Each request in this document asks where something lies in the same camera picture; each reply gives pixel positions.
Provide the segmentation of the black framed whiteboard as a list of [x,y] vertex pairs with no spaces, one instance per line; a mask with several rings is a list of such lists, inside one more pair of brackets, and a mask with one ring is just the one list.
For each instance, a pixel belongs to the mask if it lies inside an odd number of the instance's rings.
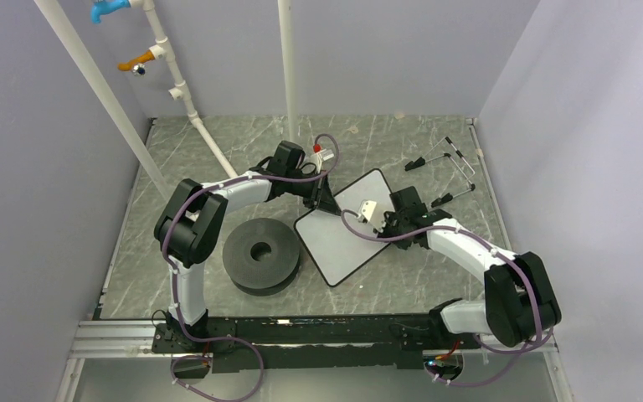
[[[390,194],[383,172],[374,168],[335,193],[334,199],[341,209],[356,212],[365,200],[389,206]],[[339,216],[323,211],[303,214],[293,228],[330,287],[338,286],[388,246],[356,236]]]

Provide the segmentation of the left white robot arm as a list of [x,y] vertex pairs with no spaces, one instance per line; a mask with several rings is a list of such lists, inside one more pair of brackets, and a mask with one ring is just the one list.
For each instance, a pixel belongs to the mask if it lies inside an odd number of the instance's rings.
[[154,227],[167,262],[171,302],[167,324],[185,351],[199,350],[207,340],[208,308],[203,290],[205,262],[218,243],[226,214],[291,194],[306,208],[339,215],[341,209],[328,183],[328,171],[303,170],[306,153],[289,141],[239,176],[216,183],[182,180]]

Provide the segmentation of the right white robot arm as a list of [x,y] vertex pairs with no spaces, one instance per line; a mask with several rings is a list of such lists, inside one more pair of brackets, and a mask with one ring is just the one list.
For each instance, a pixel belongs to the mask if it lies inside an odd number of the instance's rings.
[[484,286],[481,301],[456,298],[430,310],[428,336],[435,346],[447,348],[460,334],[488,334],[515,347],[561,322],[558,299],[539,255],[504,250],[471,233],[443,209],[429,209],[415,187],[391,193],[390,200],[380,238],[401,250],[419,245],[438,252]]

